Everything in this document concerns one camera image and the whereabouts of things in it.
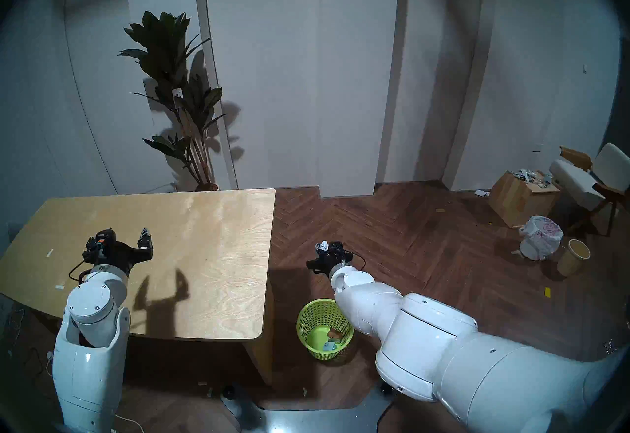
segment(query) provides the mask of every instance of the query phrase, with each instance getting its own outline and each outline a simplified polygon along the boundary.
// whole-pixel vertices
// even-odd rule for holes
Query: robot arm
[[[138,248],[116,241],[110,228],[83,252],[94,266],[70,292],[55,341],[52,376],[64,424],[76,432],[109,432],[120,402],[131,317],[122,303],[131,268],[153,257],[145,229]]]
[[[322,242],[309,269],[325,273],[354,328],[376,336],[376,369],[394,389],[440,401],[475,432],[545,432],[561,416],[577,422],[621,362],[627,347],[599,362],[576,362],[479,333],[477,321],[419,294],[358,271],[341,242]]]

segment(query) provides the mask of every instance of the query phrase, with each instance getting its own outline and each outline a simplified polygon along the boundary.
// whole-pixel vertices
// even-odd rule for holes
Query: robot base
[[[239,385],[225,388],[221,401],[234,415],[242,432],[277,433],[299,431],[352,431],[377,433],[377,424],[394,400],[396,392],[387,384],[373,387],[361,404],[352,409],[316,411],[266,410],[256,406]]]

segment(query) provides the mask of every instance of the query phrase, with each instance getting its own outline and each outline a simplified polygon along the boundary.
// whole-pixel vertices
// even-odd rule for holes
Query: wooden table
[[[112,227],[118,241],[136,246],[146,227],[153,259],[129,276],[124,306],[131,310],[131,332],[243,342],[269,384],[274,203],[275,189],[49,199],[0,260],[0,292],[62,317],[76,286],[68,272],[81,261],[88,237]],[[82,265],[74,277],[88,268]]]
[[[560,189],[550,184],[540,187],[525,183],[505,172],[493,185],[488,203],[509,227],[524,225],[532,216],[547,216],[556,203]]]

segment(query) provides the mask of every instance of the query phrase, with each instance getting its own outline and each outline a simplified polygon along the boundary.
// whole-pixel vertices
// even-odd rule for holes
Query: cardboard box
[[[553,184],[543,188],[505,172],[492,187],[489,204],[506,225],[518,227],[532,216],[547,216],[559,195]]]

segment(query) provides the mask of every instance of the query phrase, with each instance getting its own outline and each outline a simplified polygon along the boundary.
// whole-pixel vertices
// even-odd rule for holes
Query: power cord
[[[134,421],[134,420],[129,419],[129,418],[123,418],[122,416],[118,416],[117,414],[116,414],[116,415],[114,415],[114,416],[116,416],[116,418],[122,419],[122,420],[124,420],[124,421],[129,421],[129,422],[131,422],[131,423],[136,423],[136,424],[138,425],[138,428],[140,428],[140,431],[141,431],[142,433],[144,433],[144,429],[142,429],[142,426],[141,426],[141,424],[140,424],[138,421]]]
[[[357,269],[359,271],[362,271],[365,268],[365,264],[367,263],[365,261],[365,259],[363,258],[363,256],[359,255],[357,252],[353,252],[352,250],[346,249],[348,252],[352,253],[352,255],[356,255],[358,256],[361,260],[363,260],[363,267],[361,267],[360,269]]]
[[[19,323],[18,323],[18,327],[17,328],[13,325],[11,320],[9,321],[9,326],[11,326],[14,330],[18,331],[18,334],[15,335],[15,340],[13,341],[13,345],[9,349],[9,357],[13,357],[13,349],[15,348],[15,344],[18,342],[19,332],[22,331],[22,321],[24,320],[24,312],[25,312],[25,310],[26,310],[26,308],[22,308],[22,309],[18,309],[16,311],[13,311],[14,313],[22,313],[22,316],[19,319]]]
[[[52,377],[52,374],[50,372],[48,372],[48,366],[50,365],[50,362],[52,361],[52,352],[48,351],[46,352],[46,358],[48,358],[48,362],[46,362],[46,373]]]
[[[70,272],[68,272],[68,277],[70,277],[70,278],[71,278],[72,280],[74,280],[75,282],[79,282],[79,279],[75,279],[75,278],[72,276],[72,273],[73,273],[76,269],[78,269],[81,265],[83,265],[84,263],[85,263],[85,259],[83,259],[82,261],[80,261],[79,263],[77,263],[77,264],[76,264],[76,265],[72,268],[72,270],[71,270]]]

